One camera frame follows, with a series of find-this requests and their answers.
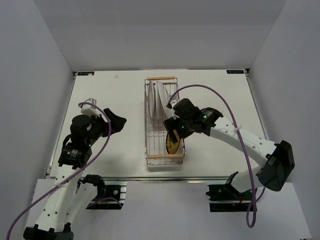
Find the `plain white plate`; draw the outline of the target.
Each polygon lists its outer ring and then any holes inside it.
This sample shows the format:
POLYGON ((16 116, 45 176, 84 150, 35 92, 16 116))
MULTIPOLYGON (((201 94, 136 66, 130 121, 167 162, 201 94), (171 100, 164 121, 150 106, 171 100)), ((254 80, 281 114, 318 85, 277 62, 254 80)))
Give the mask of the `plain white plate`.
POLYGON ((165 86, 160 82, 156 81, 157 88, 158 88, 158 94, 160 98, 160 102, 164 111, 164 114, 167 119, 172 117, 172 110, 167 107, 168 101, 169 101, 169 94, 165 88, 165 86))

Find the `yellow patterned plate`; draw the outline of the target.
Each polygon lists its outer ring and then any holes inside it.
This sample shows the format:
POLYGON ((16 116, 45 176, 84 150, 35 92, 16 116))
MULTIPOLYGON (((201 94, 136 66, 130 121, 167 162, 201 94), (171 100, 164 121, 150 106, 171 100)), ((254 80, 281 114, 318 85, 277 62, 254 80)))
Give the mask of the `yellow patterned plate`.
POLYGON ((175 137, 177 142, 173 142, 169 134, 166 135, 165 147, 168 154, 175 154, 180 147, 181 139, 177 134, 175 134, 175 137))

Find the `metal wire dish rack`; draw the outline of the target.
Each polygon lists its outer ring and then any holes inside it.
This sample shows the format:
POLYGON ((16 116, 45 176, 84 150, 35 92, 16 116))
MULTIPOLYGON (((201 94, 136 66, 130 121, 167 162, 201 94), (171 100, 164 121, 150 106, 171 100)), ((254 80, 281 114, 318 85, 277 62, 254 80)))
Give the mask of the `metal wire dish rack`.
POLYGON ((167 77, 148 77, 144 80, 144 135, 145 135, 145 159, 149 168, 173 167, 183 164, 186 155, 184 140, 180 140, 179 149, 175 154, 168 154, 166 150, 167 130, 164 121, 167 117, 161 105, 158 93, 158 84, 160 81, 167 93, 169 99, 173 97, 176 101, 179 95, 174 95, 178 90, 178 79, 175 76, 167 77), (149 81, 153 83, 153 118, 149 116, 149 81))

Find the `white plate with red characters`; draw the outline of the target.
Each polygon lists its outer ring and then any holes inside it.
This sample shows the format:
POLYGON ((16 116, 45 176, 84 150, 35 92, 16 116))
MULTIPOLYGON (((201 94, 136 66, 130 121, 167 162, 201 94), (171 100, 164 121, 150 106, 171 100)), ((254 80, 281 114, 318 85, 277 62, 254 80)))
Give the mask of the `white plate with red characters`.
POLYGON ((150 80, 148 83, 148 107, 149 107, 149 118, 154 117, 154 95, 153 95, 153 83, 150 80))

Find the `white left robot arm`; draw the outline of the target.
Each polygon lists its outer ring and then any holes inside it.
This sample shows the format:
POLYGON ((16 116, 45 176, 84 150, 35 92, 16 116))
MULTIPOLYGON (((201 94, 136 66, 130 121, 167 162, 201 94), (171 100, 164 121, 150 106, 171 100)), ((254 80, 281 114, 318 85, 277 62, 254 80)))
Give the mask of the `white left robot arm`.
POLYGON ((92 162, 92 146, 99 138, 109 139, 120 132, 127 119, 109 108, 83 107, 72 119, 70 134, 63 141, 54 186, 34 226, 26 227, 25 240, 72 240, 76 218, 93 200, 105 196, 103 178, 96 174, 82 177, 92 162))

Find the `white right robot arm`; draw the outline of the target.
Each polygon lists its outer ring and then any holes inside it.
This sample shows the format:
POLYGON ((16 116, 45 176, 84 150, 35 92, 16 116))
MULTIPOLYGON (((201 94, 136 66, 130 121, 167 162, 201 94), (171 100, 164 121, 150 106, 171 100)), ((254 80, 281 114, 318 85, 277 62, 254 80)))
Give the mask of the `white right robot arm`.
POLYGON ((252 186, 279 192, 295 168, 293 148, 289 142, 263 139, 237 127, 217 109, 199 109, 189 99, 183 98, 174 103, 171 112, 173 115, 163 124, 173 143, 194 133, 205 134, 243 152, 257 163, 255 168, 236 171, 226 181, 226 195, 233 200, 252 186))

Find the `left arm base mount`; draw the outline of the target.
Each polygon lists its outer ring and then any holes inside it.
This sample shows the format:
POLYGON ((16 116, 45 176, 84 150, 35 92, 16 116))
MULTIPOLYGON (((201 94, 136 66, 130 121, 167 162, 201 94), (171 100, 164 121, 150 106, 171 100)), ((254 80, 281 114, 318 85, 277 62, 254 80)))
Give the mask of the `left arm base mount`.
POLYGON ((92 184, 97 196, 87 206, 87 210, 121 210, 126 199, 127 182, 109 181, 99 175, 88 174, 78 181, 78 189, 92 184))

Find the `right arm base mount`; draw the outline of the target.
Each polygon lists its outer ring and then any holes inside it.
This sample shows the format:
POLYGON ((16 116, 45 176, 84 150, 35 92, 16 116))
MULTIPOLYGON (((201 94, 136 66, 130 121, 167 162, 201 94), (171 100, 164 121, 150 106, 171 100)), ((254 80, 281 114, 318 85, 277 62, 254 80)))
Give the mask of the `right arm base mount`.
POLYGON ((253 197, 252 189, 238 192, 231 185, 225 184, 207 184, 205 194, 209 199, 211 213, 244 213, 253 197))

